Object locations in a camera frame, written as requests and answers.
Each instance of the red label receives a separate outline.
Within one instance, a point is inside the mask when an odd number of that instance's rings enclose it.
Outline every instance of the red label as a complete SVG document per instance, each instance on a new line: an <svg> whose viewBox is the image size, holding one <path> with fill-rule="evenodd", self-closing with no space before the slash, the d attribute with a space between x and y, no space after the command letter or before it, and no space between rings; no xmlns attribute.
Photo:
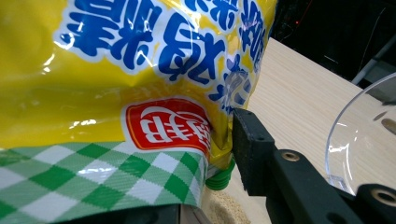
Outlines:
<svg viewBox="0 0 396 224"><path fill-rule="evenodd" d="M205 111L183 99L130 105L125 113L128 133L142 150L193 147L206 155L210 127Z"/></svg>

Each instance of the snack bag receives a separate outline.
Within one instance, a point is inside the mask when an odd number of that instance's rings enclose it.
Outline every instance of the snack bag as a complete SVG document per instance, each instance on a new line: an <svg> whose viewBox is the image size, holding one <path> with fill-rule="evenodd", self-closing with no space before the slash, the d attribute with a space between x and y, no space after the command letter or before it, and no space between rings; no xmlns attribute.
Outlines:
<svg viewBox="0 0 396 224"><path fill-rule="evenodd" d="M254 90L275 7L2 1L0 223L199 206L230 167L232 110Z"/></svg>

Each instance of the wooden table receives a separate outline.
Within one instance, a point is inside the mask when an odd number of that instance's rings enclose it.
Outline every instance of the wooden table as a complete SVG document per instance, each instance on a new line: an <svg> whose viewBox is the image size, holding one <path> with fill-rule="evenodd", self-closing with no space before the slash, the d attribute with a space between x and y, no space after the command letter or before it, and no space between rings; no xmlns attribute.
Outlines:
<svg viewBox="0 0 396 224"><path fill-rule="evenodd" d="M326 141L337 115L360 88L270 39L248 109L276 140L277 148L302 152L325 175ZM244 208L251 223L270 223L265 199L248 197L240 174L224 190Z"/></svg>

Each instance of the clear plastic bowl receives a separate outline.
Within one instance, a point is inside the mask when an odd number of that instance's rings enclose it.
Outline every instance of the clear plastic bowl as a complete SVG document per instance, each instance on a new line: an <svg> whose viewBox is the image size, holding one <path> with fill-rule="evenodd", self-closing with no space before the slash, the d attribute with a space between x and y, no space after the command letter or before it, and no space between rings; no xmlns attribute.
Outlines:
<svg viewBox="0 0 396 224"><path fill-rule="evenodd" d="M396 73L360 92L341 111L325 162L329 183L350 194L369 183L396 189Z"/></svg>

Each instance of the dark background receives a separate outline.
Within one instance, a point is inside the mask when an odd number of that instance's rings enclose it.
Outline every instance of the dark background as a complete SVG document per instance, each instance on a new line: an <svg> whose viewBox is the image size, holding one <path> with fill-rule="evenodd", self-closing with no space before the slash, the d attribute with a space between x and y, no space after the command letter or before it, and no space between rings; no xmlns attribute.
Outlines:
<svg viewBox="0 0 396 224"><path fill-rule="evenodd" d="M349 81L394 35L396 0L278 0L271 34ZM396 44L378 60L396 68Z"/></svg>

